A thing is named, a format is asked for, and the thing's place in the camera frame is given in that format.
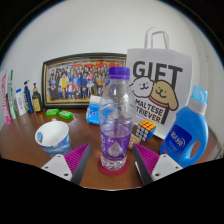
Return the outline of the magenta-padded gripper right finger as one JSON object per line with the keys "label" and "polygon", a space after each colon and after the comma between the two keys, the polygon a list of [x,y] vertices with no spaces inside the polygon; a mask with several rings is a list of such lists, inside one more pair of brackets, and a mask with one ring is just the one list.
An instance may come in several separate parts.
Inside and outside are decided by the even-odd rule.
{"label": "magenta-padded gripper right finger", "polygon": [[141,145],[134,144],[132,152],[136,159],[135,165],[143,185],[148,185],[182,169],[167,154],[158,155]]}

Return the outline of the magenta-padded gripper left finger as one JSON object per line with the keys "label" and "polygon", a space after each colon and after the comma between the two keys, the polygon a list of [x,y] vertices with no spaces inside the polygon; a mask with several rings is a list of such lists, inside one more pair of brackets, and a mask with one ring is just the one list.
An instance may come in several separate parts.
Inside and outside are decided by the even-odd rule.
{"label": "magenta-padded gripper left finger", "polygon": [[85,144],[65,156],[61,154],[55,155],[42,169],[79,185],[90,154],[91,147],[89,144]]}

